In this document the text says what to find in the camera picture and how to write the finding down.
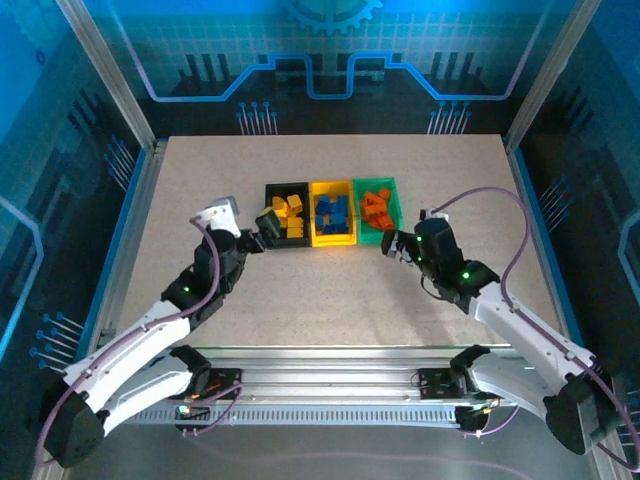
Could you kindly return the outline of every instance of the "wire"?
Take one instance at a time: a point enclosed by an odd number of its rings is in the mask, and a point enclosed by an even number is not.
[[[513,192],[510,192],[509,190],[501,188],[501,187],[479,187],[479,188],[474,188],[474,189],[471,189],[471,190],[467,190],[466,192],[463,192],[463,193],[461,193],[459,195],[456,195],[451,200],[445,202],[443,205],[441,205],[440,207],[436,208],[434,210],[434,213],[439,212],[441,210],[444,210],[449,205],[452,205],[452,204],[456,203],[457,201],[459,201],[459,200],[461,200],[461,199],[463,199],[463,198],[465,198],[465,197],[467,197],[469,195],[473,195],[473,194],[480,193],[480,192],[487,192],[487,191],[498,192],[498,193],[502,193],[504,195],[507,195],[507,196],[511,197],[518,204],[520,209],[522,210],[522,214],[524,215],[524,221],[525,221],[525,232],[524,232],[524,238],[522,239],[522,243],[520,244],[520,247],[518,248],[518,251],[514,255],[514,257],[511,260],[511,262],[509,262],[509,264],[507,265],[507,268],[505,268],[504,273],[502,274],[502,278],[501,278],[501,282],[500,282],[500,292],[502,293],[502,298],[505,301],[505,303],[507,304],[507,306],[511,310],[513,310],[513,312],[516,315],[518,315],[518,317],[520,317],[531,328],[533,328],[540,335],[542,335],[554,347],[556,347],[560,352],[562,352],[563,355],[567,355],[567,354],[570,353],[570,350],[564,344],[559,342],[553,335],[549,334],[544,328],[542,328],[540,325],[538,325],[536,322],[534,322],[531,318],[529,318],[529,316],[526,313],[524,313],[519,308],[517,308],[514,305],[514,303],[511,300],[511,298],[509,297],[509,292],[507,291],[507,279],[509,278],[509,274],[511,273],[511,270],[513,270],[513,267],[516,265],[518,260],[520,260],[520,257],[522,256],[522,253],[524,252],[524,249],[525,249],[525,247],[527,245],[527,242],[529,240],[529,235],[531,233],[530,232],[529,214],[527,213],[527,209],[524,206],[524,203],[522,203],[522,200],[520,200],[520,198],[517,195],[515,195]],[[615,396],[615,394],[613,393],[611,388],[609,388],[609,386],[598,376],[598,374],[593,370],[593,368],[591,368],[589,365],[584,363],[577,356],[571,355],[571,357],[572,357],[572,361],[576,365],[578,365],[578,367],[580,367],[589,377],[591,377],[591,379],[598,385],[598,387],[600,387],[600,389],[604,392],[604,394],[607,396],[607,398],[609,398],[611,403],[615,406],[616,410],[620,414],[620,417],[622,418],[622,421],[624,422],[625,426],[627,427],[627,430],[631,434],[631,439],[632,439],[633,445],[635,446],[635,453],[636,453],[636,458],[637,458],[636,462],[637,463],[636,463],[636,465],[633,465],[632,463],[627,462],[625,459],[620,458],[618,455],[613,453],[611,450],[609,450],[607,447],[605,447],[601,443],[598,444],[598,448],[600,448],[600,450],[602,450],[605,454],[607,454],[609,457],[611,457],[612,460],[614,460],[615,462],[619,463],[624,468],[630,470],[633,473],[639,473],[640,472],[640,437],[638,436],[638,431],[636,430],[635,425],[633,424],[633,420],[631,419],[631,416],[627,412],[627,409],[625,408],[624,405],[622,405],[622,402],[620,402],[620,400],[618,400],[618,398]]]
[[[429,290],[427,290],[427,287],[424,286],[424,275],[422,275],[420,277],[420,286],[422,287],[422,289],[427,292],[429,294],[429,296],[431,296],[432,298],[435,298],[436,300],[440,300],[440,301],[444,301],[444,298],[442,297],[438,297],[437,295],[434,295],[433,293],[431,293]]]
[[[222,412],[222,414],[218,418],[214,420],[214,422],[211,425],[207,425],[206,427],[198,428],[198,429],[194,428],[191,431],[187,430],[186,428],[182,430],[182,435],[185,437],[186,436],[197,437],[217,427],[225,419],[225,417],[227,417],[227,415],[231,413],[231,410],[233,410],[233,408],[238,403],[238,400],[240,400],[240,395],[242,395],[242,391],[244,390],[244,384],[236,383],[235,385],[232,385],[231,387],[216,393],[213,397],[207,397],[201,400],[194,400],[194,401],[187,401],[187,402],[182,402],[180,400],[166,400],[165,403],[171,403],[172,405],[188,405],[190,407],[195,405],[203,405],[203,404],[215,402],[216,400],[219,400],[225,395],[231,392],[235,392],[236,390],[238,391],[238,393],[236,394],[234,399],[231,400],[231,403],[229,403],[229,406],[225,409],[224,412]]]
[[[215,295],[216,290],[218,289],[218,284],[220,283],[220,257],[218,255],[218,249],[216,248],[213,238],[211,238],[211,235],[209,235],[209,232],[207,232],[206,228],[198,223],[198,220],[200,220],[200,217],[193,217],[189,220],[189,223],[191,223],[191,225],[193,225],[198,230],[200,230],[200,233],[204,235],[204,239],[207,242],[207,245],[209,246],[209,248],[211,249],[211,255],[213,257],[213,265],[211,266],[211,269],[213,270],[213,272],[211,272],[213,274],[213,280],[211,282],[211,288],[209,289],[207,294],[202,298],[202,300],[197,302],[195,305],[187,308],[186,310],[183,310],[182,312],[174,313],[171,315],[167,315],[162,318],[151,320],[141,325],[140,327],[136,328],[135,330],[131,330],[131,332],[129,332],[126,335],[123,335],[121,338],[118,338],[113,342],[113,344],[109,345],[103,352],[100,353],[100,355],[98,355],[89,364],[89,366],[78,376],[78,378],[60,396],[56,404],[51,409],[51,412],[49,412],[49,415],[47,416],[46,420],[44,421],[42,430],[40,431],[40,435],[38,436],[38,441],[36,443],[36,449],[34,454],[35,464],[37,467],[45,467],[54,461],[53,458],[49,460],[43,460],[44,450],[45,450],[44,444],[47,439],[47,436],[49,435],[49,431],[51,430],[51,426],[53,425],[53,422],[56,419],[56,416],[60,412],[62,405],[64,405],[64,403],[71,396],[71,394],[77,391],[77,389],[82,385],[82,383],[92,375],[92,373],[100,366],[100,363],[102,362],[103,359],[106,359],[113,351],[118,349],[124,343],[130,342],[131,340],[141,336],[150,328],[154,328],[155,326],[160,325],[162,323],[173,322],[175,320],[179,320],[181,318],[191,315],[193,312],[202,308]]]
[[[489,426],[489,422],[487,422],[485,427],[480,431],[480,436],[481,437],[486,437],[487,435],[492,435],[494,433],[498,433],[504,427],[509,425],[514,418],[516,418],[516,415],[518,414],[519,411],[520,411],[520,407],[516,406],[516,408],[513,409],[513,412],[511,412],[511,414],[507,418],[505,418],[504,421],[500,425],[495,426],[490,430],[487,430],[487,427]]]

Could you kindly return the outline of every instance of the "glass panel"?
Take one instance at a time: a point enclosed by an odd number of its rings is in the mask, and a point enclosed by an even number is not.
[[[0,477],[20,479],[32,380],[78,353],[140,148],[55,2],[2,5]]]
[[[640,412],[640,4],[605,0],[522,151],[586,345]],[[623,442],[630,442],[623,436]]]
[[[504,133],[573,4],[87,2],[161,137]]]

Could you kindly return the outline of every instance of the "beige tabletop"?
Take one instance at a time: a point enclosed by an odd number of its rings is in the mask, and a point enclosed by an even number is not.
[[[188,219],[234,195],[241,228],[264,207],[264,185],[395,177],[405,228],[420,208],[463,190],[515,191],[497,135],[172,137],[158,178],[118,325],[131,325],[193,260],[201,235]],[[501,273],[521,241],[518,206],[483,193],[448,209],[466,258]],[[422,292],[419,274],[379,247],[269,251],[250,256],[225,306],[187,339],[194,346],[464,345],[504,341],[457,307]],[[530,245],[509,288],[558,328]]]

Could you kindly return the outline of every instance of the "black cable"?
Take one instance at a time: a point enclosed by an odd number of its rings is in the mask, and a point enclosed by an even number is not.
[[[444,302],[444,298],[438,297],[437,295],[434,295],[429,290],[427,290],[427,288],[424,286],[424,275],[420,277],[420,286],[422,287],[422,289],[425,292],[427,292],[429,294],[429,296],[431,296],[432,298],[435,298],[436,300],[440,300],[441,302]]]

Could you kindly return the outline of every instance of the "yellow block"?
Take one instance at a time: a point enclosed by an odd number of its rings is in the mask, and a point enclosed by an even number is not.
[[[300,200],[300,195],[296,194],[287,197],[287,202],[289,203],[289,208],[292,212],[302,212],[302,200]]]
[[[304,220],[300,217],[289,217],[287,224],[288,228],[302,228],[304,227]]]
[[[280,197],[273,197],[271,199],[271,205],[278,217],[282,218],[289,215],[289,205],[287,205],[287,202],[285,202],[284,199]]]
[[[302,228],[287,228],[287,238],[302,238],[304,232]]]

